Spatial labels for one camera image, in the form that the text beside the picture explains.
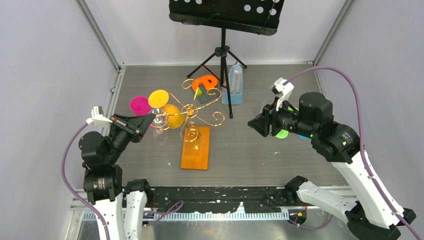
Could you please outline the pink wine glass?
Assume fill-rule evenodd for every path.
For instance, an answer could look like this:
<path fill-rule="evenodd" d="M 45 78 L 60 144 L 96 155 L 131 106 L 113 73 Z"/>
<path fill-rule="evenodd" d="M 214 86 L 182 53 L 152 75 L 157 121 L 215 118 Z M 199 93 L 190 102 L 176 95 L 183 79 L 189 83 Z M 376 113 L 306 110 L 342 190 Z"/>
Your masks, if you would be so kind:
<path fill-rule="evenodd" d="M 136 117 L 142 117 L 152 113 L 148 98 L 142 95 L 134 97 L 130 101 L 129 107 Z"/>

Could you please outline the blue wine glass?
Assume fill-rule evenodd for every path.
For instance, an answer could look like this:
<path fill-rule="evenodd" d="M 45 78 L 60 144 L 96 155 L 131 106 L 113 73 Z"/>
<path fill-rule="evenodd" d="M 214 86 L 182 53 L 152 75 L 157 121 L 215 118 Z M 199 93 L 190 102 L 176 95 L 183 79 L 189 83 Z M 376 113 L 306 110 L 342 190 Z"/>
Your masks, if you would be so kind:
<path fill-rule="evenodd" d="M 299 138 L 300 138 L 300 139 L 302 139 L 302 140 L 309 140 L 309 139 L 310 139 L 309 137 L 307 137 L 307 136 L 303 136 L 303 135 L 300 135 L 300 134 L 298 134 L 298 136 L 299 136 Z"/>

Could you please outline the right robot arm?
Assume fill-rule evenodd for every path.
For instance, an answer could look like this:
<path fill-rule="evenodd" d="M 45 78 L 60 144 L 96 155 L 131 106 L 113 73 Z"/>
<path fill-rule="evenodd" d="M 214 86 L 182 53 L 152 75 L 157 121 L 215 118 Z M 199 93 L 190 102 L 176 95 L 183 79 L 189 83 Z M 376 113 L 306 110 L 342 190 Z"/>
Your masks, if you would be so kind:
<path fill-rule="evenodd" d="M 283 101 L 267 104 L 248 126 L 261 136 L 275 136 L 285 130 L 310 139 L 312 148 L 331 163 L 350 185 L 354 196 L 343 197 L 296 176 L 284 187 L 291 205 L 311 204 L 344 222 L 360 240 L 396 240 L 399 227 L 410 224 L 416 214 L 398 204 L 391 210 L 376 187 L 379 179 L 371 176 L 371 164 L 360 152 L 360 137 L 353 128 L 334 120 L 333 104 L 319 92 L 300 96 L 299 107 Z"/>

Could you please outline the clear wine glass front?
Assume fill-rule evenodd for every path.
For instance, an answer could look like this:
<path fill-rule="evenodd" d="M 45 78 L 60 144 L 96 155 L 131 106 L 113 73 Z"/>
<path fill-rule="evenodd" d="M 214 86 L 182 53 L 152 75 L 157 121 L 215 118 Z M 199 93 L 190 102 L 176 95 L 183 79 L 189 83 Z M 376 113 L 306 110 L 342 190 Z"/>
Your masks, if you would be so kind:
<path fill-rule="evenodd" d="M 274 99 L 273 98 L 266 98 L 262 102 L 262 108 L 264 108 L 266 105 L 272 105 L 273 102 L 274 102 Z"/>

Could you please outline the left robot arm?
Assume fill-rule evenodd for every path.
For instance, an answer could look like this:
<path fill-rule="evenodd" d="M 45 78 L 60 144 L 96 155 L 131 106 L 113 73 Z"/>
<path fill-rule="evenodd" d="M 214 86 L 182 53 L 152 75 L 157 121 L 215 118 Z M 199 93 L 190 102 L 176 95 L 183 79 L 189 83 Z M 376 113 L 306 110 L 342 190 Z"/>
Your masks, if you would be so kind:
<path fill-rule="evenodd" d="M 92 113 L 87 125 L 108 128 L 103 136 L 97 131 L 85 133 L 78 142 L 85 169 L 83 190 L 89 206 L 95 208 L 100 228 L 107 228 L 103 240 L 134 240 L 141 235 L 143 210 L 153 202 L 153 193 L 146 179 L 123 185 L 119 157 L 130 143 L 139 143 L 155 114 L 143 116 L 105 117 Z"/>

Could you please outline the clear wine glass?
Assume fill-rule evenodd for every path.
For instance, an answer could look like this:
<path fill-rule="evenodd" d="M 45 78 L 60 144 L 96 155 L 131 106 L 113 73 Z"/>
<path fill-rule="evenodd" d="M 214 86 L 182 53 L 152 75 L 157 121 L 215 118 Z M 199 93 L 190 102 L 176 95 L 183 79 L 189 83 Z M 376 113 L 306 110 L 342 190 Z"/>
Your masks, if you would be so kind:
<path fill-rule="evenodd" d="M 162 134 L 164 131 L 169 129 L 169 116 L 162 108 L 154 108 L 151 111 L 155 115 L 152 123 L 150 124 L 155 130 L 156 134 Z"/>
<path fill-rule="evenodd" d="M 273 102 L 274 102 L 274 99 L 273 98 L 266 98 L 262 102 L 262 108 L 264 108 L 266 105 L 272 105 Z"/>

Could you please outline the green wine glass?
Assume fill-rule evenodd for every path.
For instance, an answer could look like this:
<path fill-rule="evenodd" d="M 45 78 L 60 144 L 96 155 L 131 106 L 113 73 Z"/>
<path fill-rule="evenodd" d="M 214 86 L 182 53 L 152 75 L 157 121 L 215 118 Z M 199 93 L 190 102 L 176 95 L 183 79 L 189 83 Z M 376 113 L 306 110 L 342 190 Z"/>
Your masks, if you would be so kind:
<path fill-rule="evenodd" d="M 291 112 L 294 111 L 294 109 L 292 107 L 288 107 L 287 109 Z M 278 139 L 285 139 L 289 136 L 289 134 L 290 133 L 287 130 L 282 129 L 275 135 L 275 137 L 278 138 Z"/>

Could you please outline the gold wire wine glass rack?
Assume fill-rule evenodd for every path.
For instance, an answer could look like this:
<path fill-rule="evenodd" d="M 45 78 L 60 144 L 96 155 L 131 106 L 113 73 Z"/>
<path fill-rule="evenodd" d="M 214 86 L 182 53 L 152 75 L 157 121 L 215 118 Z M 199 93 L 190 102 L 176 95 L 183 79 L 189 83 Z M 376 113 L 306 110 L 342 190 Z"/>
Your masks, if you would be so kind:
<path fill-rule="evenodd" d="M 191 88 L 194 80 L 192 78 L 186 79 L 181 84 L 181 87 L 185 90 Z M 195 105 L 198 89 L 194 92 L 192 102 L 187 104 L 182 103 L 171 92 L 166 90 L 171 94 L 168 103 L 177 106 L 183 117 L 183 123 L 178 127 L 179 136 L 183 141 L 180 161 L 180 168 L 182 170 L 206 171 L 209 168 L 211 127 L 219 127 L 225 121 L 224 114 L 219 111 L 212 113 L 212 117 L 216 123 L 208 122 L 199 117 L 200 110 L 221 99 L 222 91 L 217 87 L 210 88 L 209 90 L 211 89 L 219 90 L 220 97 L 200 106 Z"/>

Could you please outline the clear wine glass back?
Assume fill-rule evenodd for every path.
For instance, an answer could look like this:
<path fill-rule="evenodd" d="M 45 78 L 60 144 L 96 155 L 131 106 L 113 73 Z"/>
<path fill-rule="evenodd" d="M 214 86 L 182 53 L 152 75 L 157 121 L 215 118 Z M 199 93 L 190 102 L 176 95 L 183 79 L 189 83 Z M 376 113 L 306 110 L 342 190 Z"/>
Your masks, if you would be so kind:
<path fill-rule="evenodd" d="M 162 108 L 154 108 L 151 111 L 155 115 L 152 123 L 150 124 L 155 130 L 156 134 L 162 134 L 164 131 L 169 129 L 169 116 Z"/>

